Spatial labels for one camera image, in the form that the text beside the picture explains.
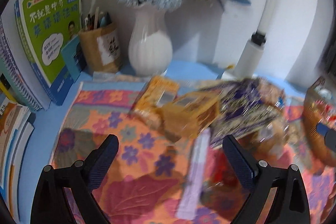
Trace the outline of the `purple seaweed snack bag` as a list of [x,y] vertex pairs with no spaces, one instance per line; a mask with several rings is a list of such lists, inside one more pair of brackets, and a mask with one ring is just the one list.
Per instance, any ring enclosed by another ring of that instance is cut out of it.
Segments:
[[284,99],[283,91],[263,78],[222,81],[201,88],[219,95],[219,117],[211,124],[210,147],[222,145],[227,135],[241,139],[254,133],[281,114],[277,102]]

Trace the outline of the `lilac wafer bar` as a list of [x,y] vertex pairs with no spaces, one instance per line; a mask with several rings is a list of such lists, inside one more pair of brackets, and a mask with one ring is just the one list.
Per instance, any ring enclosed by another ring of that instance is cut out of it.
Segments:
[[197,205],[202,191],[210,137],[211,130],[210,128],[206,128],[194,141],[183,195],[175,214],[177,218],[190,221],[196,216]]

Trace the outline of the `yellow wafer cracker pack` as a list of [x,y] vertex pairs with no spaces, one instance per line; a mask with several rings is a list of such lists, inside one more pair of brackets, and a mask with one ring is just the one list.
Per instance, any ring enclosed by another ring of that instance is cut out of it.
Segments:
[[220,98],[213,92],[189,92],[162,105],[159,113],[159,131],[167,139],[195,139],[220,116]]

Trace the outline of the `orange checkered cake pack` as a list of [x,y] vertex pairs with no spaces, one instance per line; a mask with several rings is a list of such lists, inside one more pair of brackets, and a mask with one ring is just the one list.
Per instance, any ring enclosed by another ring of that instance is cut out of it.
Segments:
[[132,113],[150,128],[159,130],[163,123],[161,107],[176,98],[179,88],[171,79],[153,76],[136,99]]

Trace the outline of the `clear cookie bag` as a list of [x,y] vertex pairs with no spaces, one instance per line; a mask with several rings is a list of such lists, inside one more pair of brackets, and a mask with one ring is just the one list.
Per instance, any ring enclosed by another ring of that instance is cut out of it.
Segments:
[[256,131],[240,138],[240,145],[256,159],[278,160],[284,153],[284,147],[295,132],[288,121],[288,100],[284,89],[277,87],[265,78],[258,77],[257,90],[262,105],[276,113],[276,117],[266,122]]

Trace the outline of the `flat stacked books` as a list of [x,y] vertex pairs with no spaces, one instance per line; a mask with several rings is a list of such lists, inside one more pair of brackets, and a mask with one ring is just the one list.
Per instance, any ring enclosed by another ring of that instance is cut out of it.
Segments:
[[19,223],[18,188],[27,142],[34,126],[30,109],[1,94],[1,195]]

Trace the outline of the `floral woven table mat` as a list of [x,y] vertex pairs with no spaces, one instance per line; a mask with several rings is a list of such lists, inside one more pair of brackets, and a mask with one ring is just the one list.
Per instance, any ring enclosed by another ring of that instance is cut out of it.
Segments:
[[[143,83],[85,81],[63,122],[51,157],[55,168],[85,159],[109,135],[120,146],[96,201],[112,223],[182,223],[177,217],[193,147],[188,139],[169,142],[130,114]],[[293,135],[279,154],[257,151],[258,159],[285,168],[297,164],[309,199],[312,223],[320,223],[335,191],[334,169],[311,153],[301,122],[302,99],[288,97],[284,117]]]

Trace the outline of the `small blue card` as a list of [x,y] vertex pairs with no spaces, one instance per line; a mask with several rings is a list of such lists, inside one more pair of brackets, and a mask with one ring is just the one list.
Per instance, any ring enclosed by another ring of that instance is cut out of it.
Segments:
[[80,73],[87,66],[78,35],[75,35],[73,39],[64,46],[61,50],[61,54],[66,67],[75,82],[80,76]]

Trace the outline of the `wooden pen holder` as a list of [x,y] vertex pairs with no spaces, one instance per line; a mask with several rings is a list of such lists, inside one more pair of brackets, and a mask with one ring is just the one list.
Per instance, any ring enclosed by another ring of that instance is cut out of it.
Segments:
[[117,25],[107,12],[97,7],[94,14],[84,18],[79,32],[80,46],[88,65],[89,74],[116,73],[122,67],[122,55],[117,36]]

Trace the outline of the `white ceramic vase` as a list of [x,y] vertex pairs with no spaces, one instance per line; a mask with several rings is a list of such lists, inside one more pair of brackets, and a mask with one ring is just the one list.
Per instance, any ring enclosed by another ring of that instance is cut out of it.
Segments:
[[165,10],[144,3],[135,8],[135,24],[128,57],[137,76],[165,75],[173,58],[173,46],[165,24]]

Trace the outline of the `green English grammar book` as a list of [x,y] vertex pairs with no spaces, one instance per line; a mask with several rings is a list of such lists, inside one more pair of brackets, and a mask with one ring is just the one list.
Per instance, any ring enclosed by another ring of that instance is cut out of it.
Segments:
[[16,0],[22,47],[42,88],[62,105],[73,79],[61,50],[81,30],[81,0]]

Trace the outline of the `upright book row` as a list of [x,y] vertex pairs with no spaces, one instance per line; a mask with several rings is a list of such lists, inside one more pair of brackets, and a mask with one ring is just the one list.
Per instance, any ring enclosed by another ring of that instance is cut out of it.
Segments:
[[2,59],[25,103],[33,110],[47,110],[53,102],[42,88],[22,47],[15,20],[15,1],[9,0],[1,13]]

